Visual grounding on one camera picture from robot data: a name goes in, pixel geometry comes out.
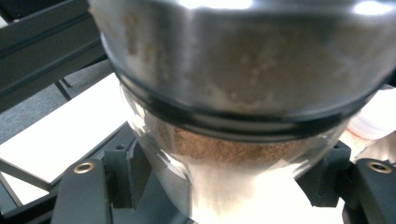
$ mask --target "brass screw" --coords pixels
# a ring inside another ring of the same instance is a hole
[[[95,167],[95,165],[92,162],[83,162],[82,164],[75,167],[74,172],[76,174],[84,174],[92,170],[93,167]]]
[[[386,164],[377,162],[377,161],[369,161],[367,165],[374,171],[377,171],[382,174],[390,174],[392,173],[392,169],[390,169]]]

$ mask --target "gray carpet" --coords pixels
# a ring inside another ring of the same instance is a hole
[[[109,61],[103,61],[67,76],[65,80],[72,87],[66,88],[64,85],[64,88],[74,98],[112,72]],[[66,102],[55,85],[50,85],[3,112],[0,114],[0,145]]]

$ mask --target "jar lid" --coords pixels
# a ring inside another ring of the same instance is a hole
[[[396,130],[396,89],[378,91],[355,116],[348,129],[365,139],[379,139]]]

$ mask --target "brown powder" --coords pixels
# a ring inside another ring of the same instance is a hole
[[[275,163],[301,152],[298,150],[302,147],[301,143],[302,141],[273,144],[240,143],[211,138],[179,128],[174,129],[176,154],[196,160],[238,165],[256,166]]]

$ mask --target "glass jar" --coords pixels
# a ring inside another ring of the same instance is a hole
[[[293,178],[320,160],[346,126],[300,140],[233,142],[175,127],[121,91],[128,122],[165,192],[199,223],[257,223],[264,209],[271,216],[279,209],[272,195],[295,185]]]

